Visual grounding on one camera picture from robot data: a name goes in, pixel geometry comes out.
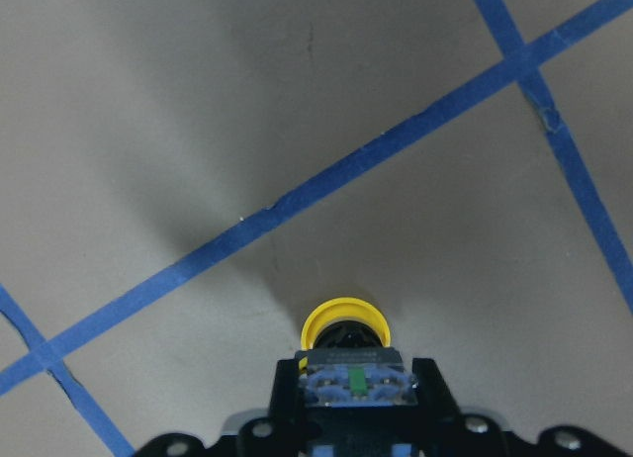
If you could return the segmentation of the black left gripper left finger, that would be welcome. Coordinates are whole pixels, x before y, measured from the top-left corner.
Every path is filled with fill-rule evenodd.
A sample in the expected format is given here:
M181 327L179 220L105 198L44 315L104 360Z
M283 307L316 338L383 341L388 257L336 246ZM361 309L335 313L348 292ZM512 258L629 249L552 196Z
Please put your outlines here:
M300 386L300 367L296 359L276 364L268 416L279 422L301 427L306 423L304 392Z

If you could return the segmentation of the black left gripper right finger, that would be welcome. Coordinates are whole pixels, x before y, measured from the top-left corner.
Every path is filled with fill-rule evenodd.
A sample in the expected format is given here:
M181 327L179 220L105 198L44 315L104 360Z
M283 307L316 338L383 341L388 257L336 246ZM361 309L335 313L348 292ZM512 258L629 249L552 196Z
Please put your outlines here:
M413 358L412 373L417 379L416 396L427 422L453 423L460 409L436 362L430 358Z

